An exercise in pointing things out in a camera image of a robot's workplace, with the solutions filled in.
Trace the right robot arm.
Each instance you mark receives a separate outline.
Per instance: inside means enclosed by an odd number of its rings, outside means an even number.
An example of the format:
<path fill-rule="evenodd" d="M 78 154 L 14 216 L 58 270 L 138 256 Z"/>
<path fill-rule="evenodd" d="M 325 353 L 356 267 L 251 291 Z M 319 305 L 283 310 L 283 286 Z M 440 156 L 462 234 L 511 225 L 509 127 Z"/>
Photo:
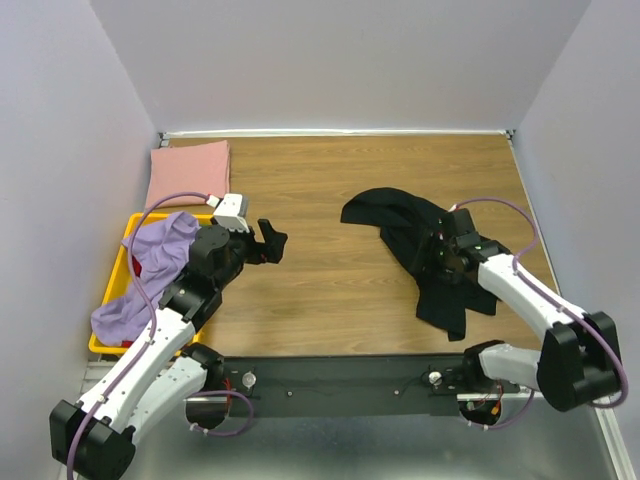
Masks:
<path fill-rule="evenodd" d="M 537 350 L 494 340 L 468 348 L 462 384 L 480 392 L 506 381 L 538 391 L 556 410 L 614 408 L 629 394 L 616 324 L 544 285 L 496 240 L 483 237 L 468 209 L 453 206 L 421 236 L 414 262 L 448 286 L 471 285 L 510 307 L 536 334 Z"/>

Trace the black t-shirt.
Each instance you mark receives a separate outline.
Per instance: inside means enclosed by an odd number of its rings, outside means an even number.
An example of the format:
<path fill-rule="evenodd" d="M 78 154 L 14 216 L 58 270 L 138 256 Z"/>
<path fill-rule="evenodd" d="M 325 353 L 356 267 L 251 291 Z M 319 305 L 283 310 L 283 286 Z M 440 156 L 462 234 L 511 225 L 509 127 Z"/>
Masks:
<path fill-rule="evenodd" d="M 433 257 L 425 247 L 445 213 L 445 209 L 422 197 L 380 187 L 349 200 L 342 208 L 340 221 L 377 227 L 383 243 L 418 287 L 416 317 L 445 331 L 450 341 L 461 341 L 466 337 L 466 312 L 494 316 L 498 299 L 468 278 L 449 279 L 433 268 Z"/>

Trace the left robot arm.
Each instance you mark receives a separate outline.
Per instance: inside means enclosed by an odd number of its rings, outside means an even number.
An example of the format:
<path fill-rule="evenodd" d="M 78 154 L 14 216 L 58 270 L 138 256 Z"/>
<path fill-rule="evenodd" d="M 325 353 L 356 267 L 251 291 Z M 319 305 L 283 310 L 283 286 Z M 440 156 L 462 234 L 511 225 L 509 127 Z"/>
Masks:
<path fill-rule="evenodd" d="M 223 357 L 193 337 L 245 265 L 282 260 L 287 234 L 266 219 L 258 226 L 261 240 L 251 228 L 233 231 L 220 220 L 200 228 L 139 337 L 79 400 L 54 407 L 52 456 L 68 478 L 119 479 L 142 438 L 176 405 L 193 395 L 230 397 Z"/>

